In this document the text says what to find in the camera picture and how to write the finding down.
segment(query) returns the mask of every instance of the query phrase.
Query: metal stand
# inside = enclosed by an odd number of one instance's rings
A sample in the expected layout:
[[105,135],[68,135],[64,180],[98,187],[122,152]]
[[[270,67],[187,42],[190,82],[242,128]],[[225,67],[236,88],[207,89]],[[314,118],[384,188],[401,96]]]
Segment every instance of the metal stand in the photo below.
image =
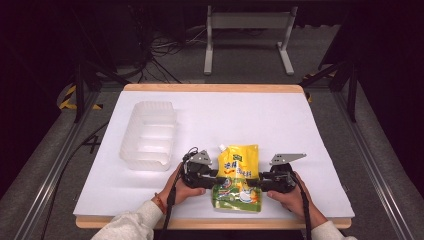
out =
[[290,12],[276,13],[212,13],[211,6],[208,6],[207,16],[207,47],[205,56],[204,74],[212,74],[213,41],[212,29],[229,28],[273,28],[284,29],[284,39],[277,43],[278,51],[286,69],[287,75],[293,75],[294,70],[287,54],[287,44],[293,29],[296,18],[297,7],[292,7]]

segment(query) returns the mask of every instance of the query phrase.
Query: person's right hand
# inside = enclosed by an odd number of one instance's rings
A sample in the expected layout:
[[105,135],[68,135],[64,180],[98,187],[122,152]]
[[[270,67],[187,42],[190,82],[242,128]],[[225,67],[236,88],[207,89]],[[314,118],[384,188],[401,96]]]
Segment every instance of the person's right hand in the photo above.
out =
[[[305,186],[305,183],[302,181],[300,176],[295,172],[296,178],[299,180],[300,184],[302,185],[303,190],[306,193],[306,196],[308,197],[309,205],[313,205],[311,196],[309,195],[309,191]],[[296,216],[300,219],[305,218],[305,214],[303,211],[303,200],[302,195],[300,194],[300,188],[299,185],[296,185],[295,189],[289,193],[279,193],[277,191],[268,191],[267,196],[280,202],[281,205],[296,214]]]
[[[312,202],[311,195],[309,194],[308,188],[306,188],[305,183],[302,181],[299,174],[297,174],[296,172],[295,174],[296,174],[296,178],[299,180],[308,198],[311,227],[315,228],[325,223],[327,221],[327,218],[318,210],[318,208]],[[305,219],[305,213],[303,209],[303,199],[302,199],[302,195],[300,194],[299,185],[296,185],[295,189],[293,189],[293,191],[289,193],[268,191],[267,196],[280,202],[284,208],[296,214],[298,218],[302,220]]]

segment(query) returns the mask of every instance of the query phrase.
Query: wrist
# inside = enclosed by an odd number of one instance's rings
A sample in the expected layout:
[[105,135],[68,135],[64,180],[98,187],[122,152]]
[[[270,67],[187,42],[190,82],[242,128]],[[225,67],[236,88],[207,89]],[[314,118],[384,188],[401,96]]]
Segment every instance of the wrist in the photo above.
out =
[[328,221],[328,219],[318,210],[315,205],[311,205],[309,208],[309,215],[311,218],[311,228],[314,229],[319,225]]
[[162,213],[164,215],[166,215],[166,198],[164,198],[163,194],[161,195],[160,193],[155,193],[155,196],[151,199],[152,202],[154,202],[156,204],[156,206],[158,206],[158,208],[162,211]]
[[168,196],[169,196],[169,192],[166,192],[165,190],[163,190],[163,191],[161,191],[161,192],[158,193],[158,197],[162,201],[163,206],[165,208],[168,207]]

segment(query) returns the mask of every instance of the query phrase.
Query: human hand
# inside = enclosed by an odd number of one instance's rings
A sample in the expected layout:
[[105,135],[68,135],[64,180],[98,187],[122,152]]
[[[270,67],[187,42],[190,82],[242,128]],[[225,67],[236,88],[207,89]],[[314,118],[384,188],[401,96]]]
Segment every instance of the human hand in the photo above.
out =
[[[313,205],[311,196],[309,194],[308,189],[305,186],[305,183],[302,181],[300,176],[295,172],[296,178],[299,180],[300,184],[302,185],[303,190],[306,193],[306,196],[308,198],[309,204]],[[300,194],[300,187],[299,185],[296,185],[295,189],[293,191],[288,193],[280,193],[277,191],[268,191],[267,196],[280,202],[281,206],[283,206],[285,209],[293,212],[296,214],[296,216],[300,219],[305,218],[305,214],[303,211],[303,199],[302,195]]]
[[[158,197],[161,199],[164,207],[167,207],[167,199],[169,196],[169,192],[171,191],[172,184],[174,183],[175,177],[179,174],[178,171],[180,169],[182,163],[180,163],[175,169],[175,171],[172,173],[172,175],[168,178],[168,181],[166,182],[165,187],[163,190],[158,194]],[[175,188],[177,190],[176,198],[175,198],[175,205],[182,203],[184,200],[186,200],[189,197],[194,196],[200,196],[205,194],[206,189],[204,188],[190,188],[187,187],[182,179],[178,179],[177,183],[175,184]]]
[[[302,189],[305,191],[305,194],[309,202],[309,215],[311,220],[312,229],[325,223],[327,218],[319,211],[319,209],[312,202],[311,195],[309,194],[308,188],[306,187],[303,180],[295,172],[296,178],[299,180],[299,184],[302,186]],[[268,191],[267,196],[280,202],[281,206],[287,210],[296,214],[296,216],[302,220],[305,219],[305,212],[303,209],[303,199],[300,193],[299,185],[296,185],[295,189],[289,193],[279,193],[277,191]]]

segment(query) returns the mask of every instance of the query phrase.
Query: transparent plastic tray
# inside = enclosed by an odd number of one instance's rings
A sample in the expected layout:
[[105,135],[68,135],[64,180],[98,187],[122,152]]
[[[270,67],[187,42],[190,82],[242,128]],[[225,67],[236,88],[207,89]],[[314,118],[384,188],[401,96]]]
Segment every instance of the transparent plastic tray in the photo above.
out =
[[171,102],[137,103],[121,143],[120,157],[132,170],[168,170],[175,127],[176,113]]

